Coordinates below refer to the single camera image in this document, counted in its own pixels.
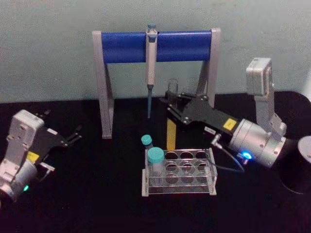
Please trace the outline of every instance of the yellow warning sticker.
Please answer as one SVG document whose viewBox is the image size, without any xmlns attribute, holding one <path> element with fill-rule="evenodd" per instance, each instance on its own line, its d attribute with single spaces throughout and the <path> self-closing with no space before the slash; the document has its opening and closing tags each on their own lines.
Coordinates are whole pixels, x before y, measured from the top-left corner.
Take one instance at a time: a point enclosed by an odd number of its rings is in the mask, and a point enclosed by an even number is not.
<svg viewBox="0 0 311 233">
<path fill-rule="evenodd" d="M 225 122 L 225 124 L 223 125 L 223 127 L 224 127 L 225 129 L 227 129 L 227 130 L 232 130 L 233 127 L 236 125 L 236 123 L 237 123 L 237 122 L 236 122 L 235 120 L 229 118 L 229 119 Z"/>
<path fill-rule="evenodd" d="M 30 162 L 32 162 L 33 164 L 37 161 L 38 158 L 39 158 L 39 155 L 37 155 L 36 153 L 33 153 L 31 151 L 29 151 L 27 154 L 27 159 Z"/>
</svg>

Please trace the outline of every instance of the wall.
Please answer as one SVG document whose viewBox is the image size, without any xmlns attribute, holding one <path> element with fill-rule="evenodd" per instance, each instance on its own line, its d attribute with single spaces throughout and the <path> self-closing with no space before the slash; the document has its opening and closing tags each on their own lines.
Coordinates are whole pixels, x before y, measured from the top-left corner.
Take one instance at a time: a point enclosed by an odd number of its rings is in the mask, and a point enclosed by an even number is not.
<svg viewBox="0 0 311 233">
<path fill-rule="evenodd" d="M 272 57 L 275 87 L 300 91 L 310 69 L 307 0 L 2 0 L 0 102 L 96 98 L 91 31 L 222 29 L 218 92 L 245 92 L 245 68 Z M 144 65 L 110 66 L 117 98 L 146 96 Z M 194 91 L 200 63 L 157 64 L 154 95 L 169 78 Z"/>
</svg>

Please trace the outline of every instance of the black cable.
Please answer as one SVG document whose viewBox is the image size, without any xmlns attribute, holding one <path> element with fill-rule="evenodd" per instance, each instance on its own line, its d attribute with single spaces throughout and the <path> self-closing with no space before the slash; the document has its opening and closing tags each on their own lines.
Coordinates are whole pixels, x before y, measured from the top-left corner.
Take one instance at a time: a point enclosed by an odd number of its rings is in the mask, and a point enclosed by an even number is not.
<svg viewBox="0 0 311 233">
<path fill-rule="evenodd" d="M 227 151 L 224 148 L 218 148 L 218 149 L 222 150 L 226 155 L 228 155 L 231 159 L 233 159 L 233 161 L 239 166 L 240 169 L 234 169 L 234 168 L 229 168 L 229 167 L 217 165 L 217 164 L 213 163 L 210 160 L 210 158 L 207 156 L 207 160 L 210 164 L 212 164 L 213 166 L 215 166 L 219 169 L 223 169 L 223 170 L 227 170 L 227 171 L 233 171 L 233 172 L 238 172 L 238 173 L 244 173 L 245 172 L 245 170 L 244 170 L 243 166 L 240 164 L 240 162 L 236 158 L 234 158 L 233 155 L 229 151 Z"/>
</svg>

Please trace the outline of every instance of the yellow label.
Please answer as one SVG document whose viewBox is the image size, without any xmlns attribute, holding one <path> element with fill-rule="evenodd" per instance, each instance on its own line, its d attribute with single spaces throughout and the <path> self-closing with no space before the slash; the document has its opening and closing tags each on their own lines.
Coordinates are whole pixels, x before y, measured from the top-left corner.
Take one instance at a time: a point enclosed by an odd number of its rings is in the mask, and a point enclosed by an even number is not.
<svg viewBox="0 0 311 233">
<path fill-rule="evenodd" d="M 176 124 L 167 119 L 166 147 L 168 150 L 174 150 L 176 145 Z"/>
<path fill-rule="evenodd" d="M 235 120 L 233 120 L 233 119 L 231 119 L 231 118 L 229 118 L 226 122 L 225 122 L 225 124 L 224 124 L 224 128 L 225 129 L 227 129 L 227 130 L 232 130 L 233 129 L 233 127 L 236 125 L 236 121 Z"/>
<path fill-rule="evenodd" d="M 30 162 L 32 162 L 33 164 L 37 161 L 38 158 L 39 158 L 39 155 L 37 155 L 36 153 L 33 153 L 31 151 L 29 151 L 27 154 L 27 159 Z"/>
</svg>

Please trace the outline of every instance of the black tabletop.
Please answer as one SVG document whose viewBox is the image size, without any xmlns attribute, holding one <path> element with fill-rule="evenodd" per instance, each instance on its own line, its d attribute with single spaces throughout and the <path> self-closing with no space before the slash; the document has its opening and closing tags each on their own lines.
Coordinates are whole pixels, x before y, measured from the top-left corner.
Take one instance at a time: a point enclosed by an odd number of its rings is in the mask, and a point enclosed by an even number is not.
<svg viewBox="0 0 311 233">
<path fill-rule="evenodd" d="M 311 104 L 304 96 L 278 92 L 275 102 L 288 138 L 311 135 Z M 142 197 L 140 138 L 150 133 L 154 145 L 166 147 L 166 106 L 154 98 L 151 120 L 146 106 L 146 99 L 116 100 L 113 139 L 103 140 L 97 100 L 0 104 L 0 159 L 20 109 L 51 109 L 46 126 L 63 136 L 83 126 L 74 147 L 50 153 L 55 172 L 0 212 L 0 232 L 311 232 L 311 195 L 291 193 L 275 172 L 253 161 L 245 174 L 218 170 L 216 196 Z M 215 107 L 256 121 L 255 102 L 246 94 L 217 95 Z M 204 147 L 201 138 L 177 130 L 176 147 Z M 228 163 L 224 155 L 214 156 L 216 163 Z"/>
</svg>

